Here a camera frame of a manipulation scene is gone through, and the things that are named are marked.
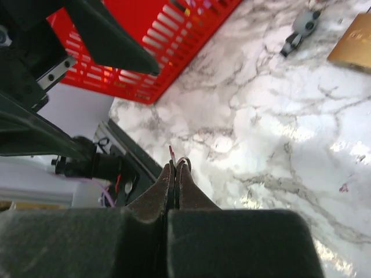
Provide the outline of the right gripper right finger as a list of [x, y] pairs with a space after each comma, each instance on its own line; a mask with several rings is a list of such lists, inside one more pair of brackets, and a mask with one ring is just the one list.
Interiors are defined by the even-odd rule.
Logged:
[[176, 171], [176, 207], [168, 213], [168, 277], [323, 277], [305, 220], [283, 209], [222, 210]]

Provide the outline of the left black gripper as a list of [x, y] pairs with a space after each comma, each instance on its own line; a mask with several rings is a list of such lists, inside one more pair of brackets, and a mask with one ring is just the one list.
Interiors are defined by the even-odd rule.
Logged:
[[25, 108], [43, 107], [47, 92], [76, 63], [47, 21], [63, 6], [96, 64], [160, 73], [156, 59], [101, 1], [1, 1], [1, 156], [93, 156], [91, 147]]

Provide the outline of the large brass padlock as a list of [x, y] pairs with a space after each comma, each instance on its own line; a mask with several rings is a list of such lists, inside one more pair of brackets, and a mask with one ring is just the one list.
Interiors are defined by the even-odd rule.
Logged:
[[339, 67], [370, 73], [370, 9], [357, 15], [327, 60]]

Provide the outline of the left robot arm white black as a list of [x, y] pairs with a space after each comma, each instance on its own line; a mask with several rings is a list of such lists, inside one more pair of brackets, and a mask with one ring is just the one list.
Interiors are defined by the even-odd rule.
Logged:
[[39, 115], [59, 82], [108, 92], [121, 70], [158, 75], [137, 41], [150, 23], [140, 1], [1, 2], [1, 156], [54, 155], [56, 174], [135, 178], [123, 159], [99, 154]]

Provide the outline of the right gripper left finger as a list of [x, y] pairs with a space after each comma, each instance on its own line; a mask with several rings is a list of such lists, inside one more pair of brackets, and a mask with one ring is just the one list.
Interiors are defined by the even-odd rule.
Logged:
[[1, 213], [2, 277], [154, 277], [174, 165], [126, 207]]

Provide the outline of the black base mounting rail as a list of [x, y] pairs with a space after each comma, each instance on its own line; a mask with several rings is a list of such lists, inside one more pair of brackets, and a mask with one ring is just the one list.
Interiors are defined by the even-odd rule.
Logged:
[[117, 207], [129, 205], [159, 177], [162, 167], [113, 120], [99, 123], [94, 139], [100, 151], [123, 161], [108, 184]]

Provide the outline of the red plastic shopping basket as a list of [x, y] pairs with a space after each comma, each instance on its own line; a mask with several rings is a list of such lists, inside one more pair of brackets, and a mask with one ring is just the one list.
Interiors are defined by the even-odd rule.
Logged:
[[104, 1], [118, 23], [153, 55], [157, 76], [96, 64], [65, 9], [48, 22], [75, 59], [62, 83], [153, 104], [180, 75], [239, 1]]

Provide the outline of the small silver key with ring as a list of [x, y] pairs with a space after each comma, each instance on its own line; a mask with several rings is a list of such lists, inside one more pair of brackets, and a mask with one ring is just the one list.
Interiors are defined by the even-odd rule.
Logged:
[[187, 165], [189, 171], [192, 171], [192, 164], [191, 164], [191, 161], [188, 157], [182, 156], [182, 157], [177, 159], [171, 145], [169, 146], [169, 153], [170, 153], [170, 158], [171, 158], [171, 161], [173, 163], [173, 167], [174, 167], [175, 171], [177, 170], [179, 165], [182, 164], [182, 163]]

